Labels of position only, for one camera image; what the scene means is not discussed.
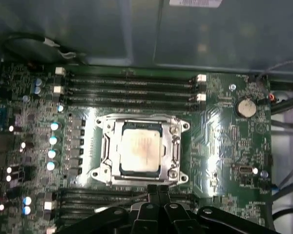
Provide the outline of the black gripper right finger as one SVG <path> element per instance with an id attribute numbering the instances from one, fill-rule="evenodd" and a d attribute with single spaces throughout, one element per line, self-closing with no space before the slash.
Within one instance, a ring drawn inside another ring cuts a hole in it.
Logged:
<path id="1" fill-rule="evenodd" d="M 215 207 L 205 206 L 197 213 L 171 202 L 169 186 L 159 186 L 159 200 L 176 234 L 275 234 L 276 231 L 227 213 Z"/>

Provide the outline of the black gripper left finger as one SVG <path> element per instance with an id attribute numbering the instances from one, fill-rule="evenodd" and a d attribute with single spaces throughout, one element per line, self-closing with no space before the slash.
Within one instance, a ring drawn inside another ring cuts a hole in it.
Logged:
<path id="1" fill-rule="evenodd" d="M 147 186 L 147 202 L 130 212 L 109 207 L 70 226 L 72 234 L 156 234 L 160 200 L 158 186 Z"/>

